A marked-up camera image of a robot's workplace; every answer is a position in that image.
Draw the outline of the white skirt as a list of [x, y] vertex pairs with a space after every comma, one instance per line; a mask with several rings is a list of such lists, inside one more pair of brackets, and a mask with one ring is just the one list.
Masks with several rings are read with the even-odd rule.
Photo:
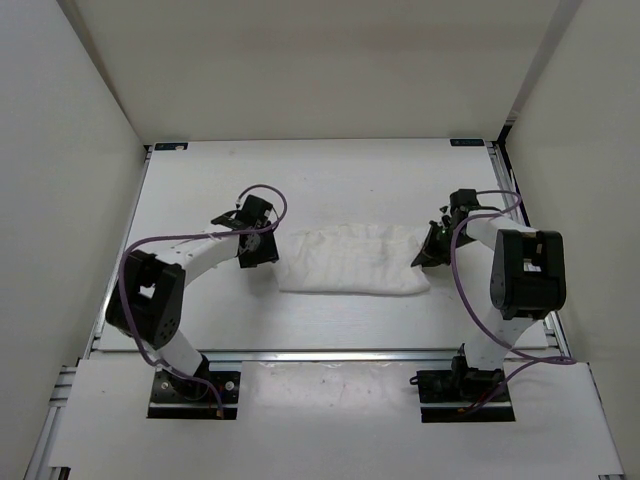
[[420, 228], [347, 223], [298, 230], [279, 238], [273, 267], [283, 292], [411, 296], [430, 289], [412, 262]]

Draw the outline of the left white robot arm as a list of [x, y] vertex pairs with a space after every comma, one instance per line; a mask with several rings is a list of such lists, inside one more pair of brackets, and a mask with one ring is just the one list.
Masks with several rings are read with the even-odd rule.
[[278, 260], [274, 230], [264, 226], [152, 236], [123, 252], [105, 321], [131, 338], [143, 360], [169, 376], [188, 400], [219, 396], [209, 361], [181, 332], [186, 288], [204, 273], [236, 259], [242, 268]]

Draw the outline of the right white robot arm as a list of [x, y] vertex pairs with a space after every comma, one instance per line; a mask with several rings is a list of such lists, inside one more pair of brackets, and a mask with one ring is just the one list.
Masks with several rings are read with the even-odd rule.
[[[463, 290], [457, 250], [478, 242], [493, 252], [488, 280], [492, 308], [480, 318]], [[470, 400], [484, 387], [497, 385], [505, 357], [512, 353], [533, 364], [565, 364], [560, 357], [535, 358], [515, 344], [534, 323], [562, 308], [566, 300], [564, 243], [556, 231], [523, 226], [504, 214], [480, 210], [461, 220], [445, 216], [430, 223], [414, 267], [448, 265], [467, 313], [479, 330], [454, 357], [449, 387]]]

